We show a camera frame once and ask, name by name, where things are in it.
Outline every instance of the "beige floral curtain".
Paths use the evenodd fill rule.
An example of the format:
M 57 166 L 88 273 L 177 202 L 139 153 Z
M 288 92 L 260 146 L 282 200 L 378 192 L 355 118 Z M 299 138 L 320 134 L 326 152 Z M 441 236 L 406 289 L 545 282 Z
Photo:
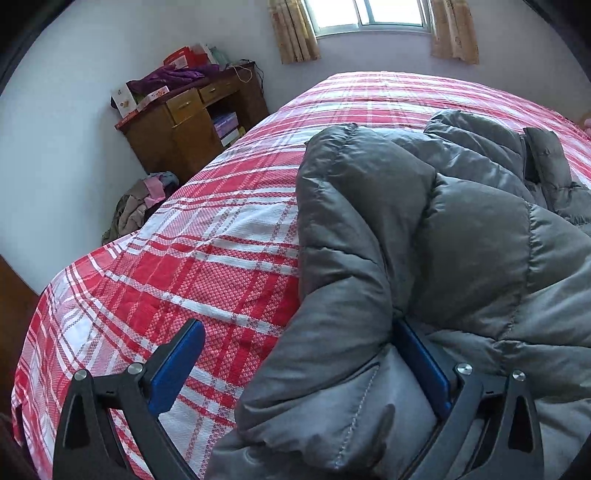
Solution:
M 429 0 L 433 48 L 441 59 L 480 63 L 470 7 L 466 0 Z
M 269 13 L 282 63 L 320 58 L 314 28 L 301 0 L 269 0 Z

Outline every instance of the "red and white plaid blanket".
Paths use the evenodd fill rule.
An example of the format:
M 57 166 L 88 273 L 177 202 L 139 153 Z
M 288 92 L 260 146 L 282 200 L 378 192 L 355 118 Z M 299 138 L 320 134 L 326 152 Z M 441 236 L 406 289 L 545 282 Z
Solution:
M 160 420 L 203 476 L 234 423 L 244 386 L 298 308 L 295 177 L 304 142 L 344 122 L 422 130 L 435 112 L 462 109 L 560 137 L 571 169 L 591 186 L 591 141 L 559 114 L 482 85 L 408 73 L 335 75 L 268 117 L 181 188 L 138 232 L 60 272 L 31 322 L 12 396 L 41 479 L 51 478 L 61 403 L 74 372 L 121 372 L 143 362 L 186 319 L 206 328 L 205 350 Z M 150 473 L 115 413 L 135 472 Z

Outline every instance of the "wooden door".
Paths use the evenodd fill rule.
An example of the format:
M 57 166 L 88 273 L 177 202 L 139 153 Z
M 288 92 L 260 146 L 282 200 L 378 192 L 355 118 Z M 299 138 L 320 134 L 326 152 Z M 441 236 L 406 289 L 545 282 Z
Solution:
M 181 185 L 223 151 L 222 142 L 206 109 L 173 128 L 173 138 L 181 152 L 174 170 Z
M 0 257 L 0 411 L 10 414 L 10 395 L 22 344 L 39 297 Z

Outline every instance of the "desk drawer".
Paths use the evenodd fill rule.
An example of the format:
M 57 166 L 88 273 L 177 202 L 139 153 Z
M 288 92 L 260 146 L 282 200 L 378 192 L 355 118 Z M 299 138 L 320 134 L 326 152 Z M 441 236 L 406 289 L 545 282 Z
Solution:
M 205 105 L 211 105 L 212 103 L 237 92 L 239 89 L 239 82 L 240 80 L 235 77 L 218 80 L 217 82 L 213 82 L 206 87 L 199 89 L 199 94 Z
M 203 103 L 197 89 L 190 89 L 166 102 L 170 115 L 178 125 L 187 118 L 191 118 L 199 110 L 203 110 Z

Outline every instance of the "wooden desk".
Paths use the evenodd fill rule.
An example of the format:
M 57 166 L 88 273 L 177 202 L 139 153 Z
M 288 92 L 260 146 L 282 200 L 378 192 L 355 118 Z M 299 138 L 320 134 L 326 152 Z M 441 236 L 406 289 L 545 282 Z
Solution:
M 200 80 L 195 87 L 156 102 L 121 131 L 147 173 L 169 170 L 181 184 L 224 150 L 213 115 L 236 112 L 238 124 L 246 131 L 269 115 L 254 62 Z

